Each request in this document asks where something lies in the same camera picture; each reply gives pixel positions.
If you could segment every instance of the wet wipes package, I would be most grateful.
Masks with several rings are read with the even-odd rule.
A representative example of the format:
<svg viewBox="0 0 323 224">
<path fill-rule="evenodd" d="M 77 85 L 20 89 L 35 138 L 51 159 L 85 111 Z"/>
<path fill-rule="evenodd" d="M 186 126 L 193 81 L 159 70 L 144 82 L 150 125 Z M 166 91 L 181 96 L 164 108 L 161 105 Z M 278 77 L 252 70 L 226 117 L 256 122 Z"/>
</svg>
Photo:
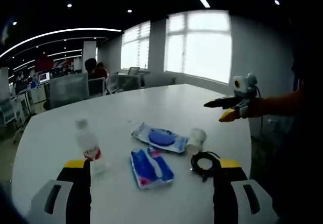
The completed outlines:
<svg viewBox="0 0 323 224">
<path fill-rule="evenodd" d="M 169 184 L 174 174 L 153 148 L 131 152 L 131 168 L 139 189 L 150 189 Z"/>
<path fill-rule="evenodd" d="M 142 123 L 132 133 L 132 136 L 155 148 L 177 153 L 185 151 L 185 146 L 188 141 L 188 137 L 180 136 L 165 129 L 153 128 L 145 123 Z"/>
</svg>

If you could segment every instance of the desk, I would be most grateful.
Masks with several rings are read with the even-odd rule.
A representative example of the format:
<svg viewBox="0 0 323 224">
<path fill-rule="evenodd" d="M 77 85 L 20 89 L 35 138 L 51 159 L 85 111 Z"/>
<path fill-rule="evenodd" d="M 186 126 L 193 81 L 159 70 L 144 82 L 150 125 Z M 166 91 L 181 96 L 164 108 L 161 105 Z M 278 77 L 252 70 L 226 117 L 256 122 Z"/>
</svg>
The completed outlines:
<svg viewBox="0 0 323 224">
<path fill-rule="evenodd" d="M 171 85 L 107 95 L 52 109 L 31 118 L 21 138 L 12 177 L 13 202 L 25 215 L 35 193 L 56 179 L 68 160 L 82 159 L 74 120 L 88 118 L 109 166 L 92 178 L 91 223 L 213 223 L 212 180 L 190 172 L 190 158 L 163 153 L 175 174 L 170 186 L 140 191 L 129 158 L 147 145 L 131 137 L 142 122 L 189 136 L 204 129 L 205 151 L 235 159 L 246 175 L 251 167 L 249 122 L 220 123 L 221 108 L 203 104 L 222 94 L 191 85 Z"/>
</svg>

